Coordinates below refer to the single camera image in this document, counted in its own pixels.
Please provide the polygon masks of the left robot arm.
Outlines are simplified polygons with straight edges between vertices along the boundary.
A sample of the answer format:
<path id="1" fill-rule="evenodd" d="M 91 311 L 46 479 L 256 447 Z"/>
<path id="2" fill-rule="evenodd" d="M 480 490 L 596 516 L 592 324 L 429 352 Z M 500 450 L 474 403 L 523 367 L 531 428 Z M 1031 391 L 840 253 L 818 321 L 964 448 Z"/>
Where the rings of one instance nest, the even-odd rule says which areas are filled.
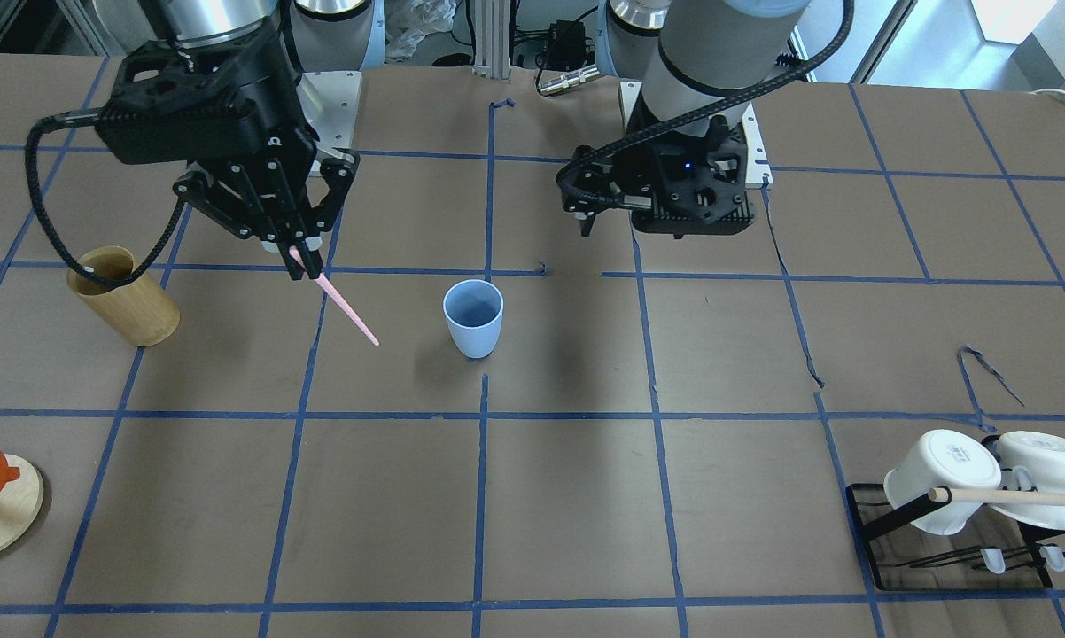
<path id="1" fill-rule="evenodd" d="M 749 92 L 775 89 L 776 60 L 805 1 L 672 1 L 641 70 L 626 134 L 579 146 L 558 173 L 566 213 L 589 235 L 625 209 L 641 233 L 731 236 L 755 219 L 746 195 Z"/>

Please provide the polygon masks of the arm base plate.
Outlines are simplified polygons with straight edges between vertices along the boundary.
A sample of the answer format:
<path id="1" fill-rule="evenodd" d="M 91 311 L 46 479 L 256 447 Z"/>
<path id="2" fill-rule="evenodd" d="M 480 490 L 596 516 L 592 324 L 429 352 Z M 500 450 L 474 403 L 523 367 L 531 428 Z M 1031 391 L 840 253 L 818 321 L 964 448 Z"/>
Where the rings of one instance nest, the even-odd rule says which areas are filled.
<path id="1" fill-rule="evenodd" d="M 359 116 L 362 73 L 359 70 L 302 73 L 297 84 L 306 121 L 318 135 L 321 154 L 351 148 Z"/>

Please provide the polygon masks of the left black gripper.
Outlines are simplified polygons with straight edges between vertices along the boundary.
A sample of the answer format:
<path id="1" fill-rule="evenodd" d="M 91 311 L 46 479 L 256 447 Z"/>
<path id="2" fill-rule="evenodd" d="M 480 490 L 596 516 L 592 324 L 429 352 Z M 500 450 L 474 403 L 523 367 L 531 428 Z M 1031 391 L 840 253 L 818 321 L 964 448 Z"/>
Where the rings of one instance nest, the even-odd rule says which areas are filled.
<path id="1" fill-rule="evenodd" d="M 628 210 L 641 233 L 731 236 L 755 214 L 746 195 L 749 146 L 742 126 L 712 120 L 703 137 L 667 132 L 558 174 L 562 207 L 581 236 L 610 207 Z"/>

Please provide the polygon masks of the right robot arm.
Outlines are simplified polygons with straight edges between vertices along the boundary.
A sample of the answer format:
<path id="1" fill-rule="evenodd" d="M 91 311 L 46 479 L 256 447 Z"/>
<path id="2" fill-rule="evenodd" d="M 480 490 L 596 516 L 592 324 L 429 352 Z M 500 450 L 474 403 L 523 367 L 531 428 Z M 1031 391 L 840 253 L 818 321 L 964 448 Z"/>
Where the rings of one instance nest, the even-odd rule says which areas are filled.
<path id="1" fill-rule="evenodd" d="M 359 157 L 330 137 L 305 80 L 386 59 L 379 1 L 140 1 L 152 39 L 122 59 L 95 126 L 125 165 L 184 162 L 175 195 L 280 253 L 291 278 L 323 271 Z"/>

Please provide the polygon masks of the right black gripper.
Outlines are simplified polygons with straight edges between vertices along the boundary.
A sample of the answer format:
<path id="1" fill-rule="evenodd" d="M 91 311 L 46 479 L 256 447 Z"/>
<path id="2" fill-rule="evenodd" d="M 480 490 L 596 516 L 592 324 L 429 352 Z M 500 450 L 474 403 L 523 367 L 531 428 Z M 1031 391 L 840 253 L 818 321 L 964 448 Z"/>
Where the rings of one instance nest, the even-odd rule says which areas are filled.
<path id="1" fill-rule="evenodd" d="M 314 205 L 308 178 L 316 154 L 304 133 L 273 135 L 257 148 L 216 134 L 174 133 L 173 157 L 190 163 L 175 193 L 229 234 L 258 238 L 283 258 L 293 280 L 315 280 L 323 273 L 323 234 L 333 229 L 360 166 L 351 149 L 320 160 L 329 192 Z"/>

